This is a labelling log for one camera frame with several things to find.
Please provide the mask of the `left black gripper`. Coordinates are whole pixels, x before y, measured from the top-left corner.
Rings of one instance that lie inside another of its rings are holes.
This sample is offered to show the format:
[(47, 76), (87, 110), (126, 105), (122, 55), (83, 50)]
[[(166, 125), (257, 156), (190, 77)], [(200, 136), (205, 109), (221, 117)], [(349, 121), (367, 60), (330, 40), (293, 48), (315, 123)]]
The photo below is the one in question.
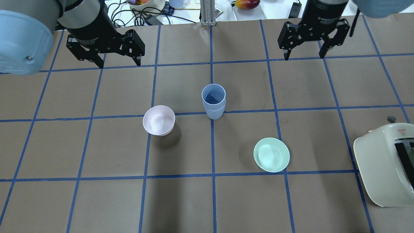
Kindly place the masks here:
[(103, 68), (99, 54), (116, 53), (131, 57), (136, 66), (141, 66), (145, 55), (145, 43), (133, 29), (120, 34), (106, 13), (98, 16), (82, 28), (67, 28), (66, 48), (79, 60), (93, 62)]

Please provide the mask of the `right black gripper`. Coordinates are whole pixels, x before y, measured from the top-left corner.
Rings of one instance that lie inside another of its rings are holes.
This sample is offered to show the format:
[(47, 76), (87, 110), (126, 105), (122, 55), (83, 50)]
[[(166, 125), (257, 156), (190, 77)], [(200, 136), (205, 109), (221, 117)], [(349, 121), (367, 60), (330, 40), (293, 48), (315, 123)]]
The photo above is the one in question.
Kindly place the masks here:
[(284, 22), (278, 37), (278, 47), (288, 61), (292, 50), (304, 42), (323, 41), (319, 57), (324, 59), (334, 46), (341, 46), (351, 28), (346, 18), (341, 18), (347, 0), (308, 0), (298, 24)]

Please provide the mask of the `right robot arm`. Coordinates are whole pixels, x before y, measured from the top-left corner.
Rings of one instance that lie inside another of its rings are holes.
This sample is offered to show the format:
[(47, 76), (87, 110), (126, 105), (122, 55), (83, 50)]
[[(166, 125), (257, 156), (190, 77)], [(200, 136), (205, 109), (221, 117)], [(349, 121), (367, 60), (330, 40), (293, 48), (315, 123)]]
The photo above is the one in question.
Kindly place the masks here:
[(284, 22), (278, 37), (278, 46), (284, 59), (290, 58), (292, 50), (305, 42), (323, 41), (319, 57), (323, 59), (335, 46), (343, 45), (347, 36), (352, 36), (360, 14), (371, 18), (385, 18), (402, 12), (413, 5), (412, 0), (354, 0), (357, 7), (352, 24), (343, 18), (347, 0), (308, 0), (298, 24)]

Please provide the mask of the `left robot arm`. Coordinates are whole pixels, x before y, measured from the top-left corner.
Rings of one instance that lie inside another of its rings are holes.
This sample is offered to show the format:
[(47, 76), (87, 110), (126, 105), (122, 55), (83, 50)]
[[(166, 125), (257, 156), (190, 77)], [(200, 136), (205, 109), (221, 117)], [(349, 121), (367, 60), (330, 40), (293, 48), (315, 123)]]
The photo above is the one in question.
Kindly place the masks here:
[(0, 2), (1, 73), (39, 72), (60, 24), (69, 33), (66, 47), (79, 60), (103, 68), (100, 54), (116, 53), (141, 65), (145, 44), (133, 29), (120, 34), (103, 0), (2, 0)]

